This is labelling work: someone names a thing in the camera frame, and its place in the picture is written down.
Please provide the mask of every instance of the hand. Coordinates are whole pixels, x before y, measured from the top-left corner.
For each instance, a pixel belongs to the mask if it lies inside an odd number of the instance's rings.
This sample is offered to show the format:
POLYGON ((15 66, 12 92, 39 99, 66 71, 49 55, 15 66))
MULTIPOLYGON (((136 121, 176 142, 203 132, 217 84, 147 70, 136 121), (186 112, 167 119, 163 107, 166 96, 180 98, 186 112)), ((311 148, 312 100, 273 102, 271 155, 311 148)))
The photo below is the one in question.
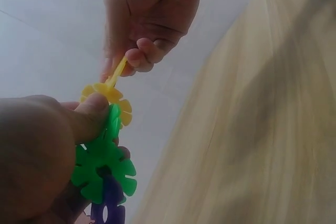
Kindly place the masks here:
POLYGON ((74 223, 89 203, 69 182, 75 146, 98 136, 108 111, 96 93, 81 104, 45 96, 0 99, 4 223, 74 223))
POLYGON ((148 72, 187 34, 199 0, 106 0, 107 21, 101 81, 121 58, 123 76, 148 72))

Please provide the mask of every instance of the yellow plastic toy piece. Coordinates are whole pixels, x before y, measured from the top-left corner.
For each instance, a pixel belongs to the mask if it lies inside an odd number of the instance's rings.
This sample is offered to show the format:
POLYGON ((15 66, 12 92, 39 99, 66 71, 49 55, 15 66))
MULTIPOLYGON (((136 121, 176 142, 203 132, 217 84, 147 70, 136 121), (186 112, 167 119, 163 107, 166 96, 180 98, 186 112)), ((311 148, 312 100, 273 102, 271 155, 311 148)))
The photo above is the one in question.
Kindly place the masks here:
POLYGON ((122 70, 126 65, 126 61, 126 57, 123 57, 117 68, 115 69, 114 74, 109 79, 107 79, 105 83, 95 83, 93 85, 87 85, 83 89, 80 97, 80 102, 83 102, 89 95, 97 92, 104 95, 110 104, 118 104, 121 109, 121 127, 129 125, 132 121, 132 107, 130 102, 126 99, 122 100, 123 94, 114 87, 118 77, 120 76, 122 70))

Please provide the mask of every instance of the green plastic toy piece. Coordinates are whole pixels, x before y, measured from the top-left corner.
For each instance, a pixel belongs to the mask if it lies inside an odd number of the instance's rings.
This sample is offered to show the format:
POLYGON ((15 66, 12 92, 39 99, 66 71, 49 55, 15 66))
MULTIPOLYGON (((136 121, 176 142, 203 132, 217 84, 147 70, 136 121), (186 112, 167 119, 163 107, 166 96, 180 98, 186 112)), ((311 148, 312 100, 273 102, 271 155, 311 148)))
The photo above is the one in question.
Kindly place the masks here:
POLYGON ((81 194, 95 204, 102 203, 103 195, 103 179, 99 170, 108 168, 127 196, 132 196, 137 188, 137 181, 126 177, 136 175, 132 161, 122 160, 123 152, 112 141, 119 134, 120 114, 117 104, 110 105, 109 118, 101 134, 85 144, 86 149, 82 145, 76 146, 76 165, 71 181, 75 186, 82 186, 81 194))

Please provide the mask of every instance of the fingernail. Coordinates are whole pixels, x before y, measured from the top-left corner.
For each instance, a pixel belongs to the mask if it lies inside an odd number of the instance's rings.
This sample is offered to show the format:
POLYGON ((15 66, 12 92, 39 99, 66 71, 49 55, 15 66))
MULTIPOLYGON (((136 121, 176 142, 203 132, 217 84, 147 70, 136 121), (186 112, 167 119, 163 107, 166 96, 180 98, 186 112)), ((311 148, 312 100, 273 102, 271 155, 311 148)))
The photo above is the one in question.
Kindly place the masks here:
POLYGON ((86 105, 90 105, 97 111, 104 111, 109 102, 107 101, 106 97, 99 93, 93 93, 89 95, 89 97, 84 102, 86 105))
POLYGON ((129 63, 134 68, 138 68, 140 66, 140 60, 131 60, 129 63))

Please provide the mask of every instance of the flower-shaped building toy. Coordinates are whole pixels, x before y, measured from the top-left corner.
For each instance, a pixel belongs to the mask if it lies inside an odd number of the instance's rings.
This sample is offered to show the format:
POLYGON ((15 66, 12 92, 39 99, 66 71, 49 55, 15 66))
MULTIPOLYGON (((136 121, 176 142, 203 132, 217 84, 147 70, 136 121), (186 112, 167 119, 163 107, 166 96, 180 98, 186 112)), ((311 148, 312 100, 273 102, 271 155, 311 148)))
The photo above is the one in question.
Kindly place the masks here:
POLYGON ((107 206, 111 212, 108 220, 115 219, 118 223, 124 223, 124 207, 119 206, 125 201, 123 194, 132 196, 137 186, 137 181, 130 178, 136 175, 133 163, 124 158, 123 152, 113 142, 119 129, 132 120, 130 103, 122 100, 122 93, 114 87, 125 64, 124 57, 105 83, 86 86, 82 91, 81 102, 94 92, 103 94, 110 103, 110 111, 100 135, 85 145, 76 146, 76 165, 71 176, 72 183, 81 187, 81 194, 92 201, 96 210, 93 212, 99 216, 97 219, 101 221, 100 212, 107 206), (118 183, 122 193, 116 190, 118 183))

